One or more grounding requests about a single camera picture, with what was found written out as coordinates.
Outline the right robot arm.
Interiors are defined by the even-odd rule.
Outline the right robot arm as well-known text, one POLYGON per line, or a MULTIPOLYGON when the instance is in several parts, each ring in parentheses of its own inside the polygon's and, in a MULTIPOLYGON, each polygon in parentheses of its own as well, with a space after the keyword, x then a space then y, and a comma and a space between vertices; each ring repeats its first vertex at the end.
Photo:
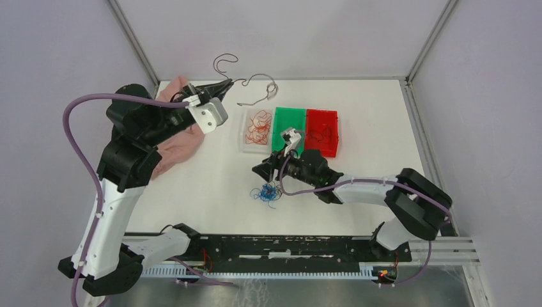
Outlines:
POLYGON ((367 203, 388 208, 394 217, 375 230, 369 243, 369 253, 378 261, 387 260, 410 240, 435 240, 451 215, 452 198, 412 168, 404 168, 391 178, 353 177, 333 170, 319 150, 306 150, 300 157, 272 152, 252 167, 252 172, 266 182, 291 177, 310 185, 297 194, 314 194, 324 203, 367 203))

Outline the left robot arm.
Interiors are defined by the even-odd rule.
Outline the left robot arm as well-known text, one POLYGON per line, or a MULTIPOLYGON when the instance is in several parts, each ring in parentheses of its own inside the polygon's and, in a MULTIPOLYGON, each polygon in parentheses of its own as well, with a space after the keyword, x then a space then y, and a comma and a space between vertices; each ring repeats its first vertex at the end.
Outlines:
POLYGON ((94 297, 122 294, 131 289, 150 267, 176 256, 197 258, 201 243, 197 232, 180 225, 166 233, 127 245, 123 237, 133 209, 161 161, 158 145, 197 125, 213 132, 228 118, 222 104, 233 86, 231 79, 194 86, 188 84, 170 102, 153 100, 140 84, 128 84, 115 93, 85 95, 74 100, 63 114, 65 134, 77 154, 81 149, 71 132, 69 117, 85 102, 110 100, 106 115, 112 137, 97 168, 89 169, 97 190, 93 213, 76 252, 60 260, 58 269, 94 297))

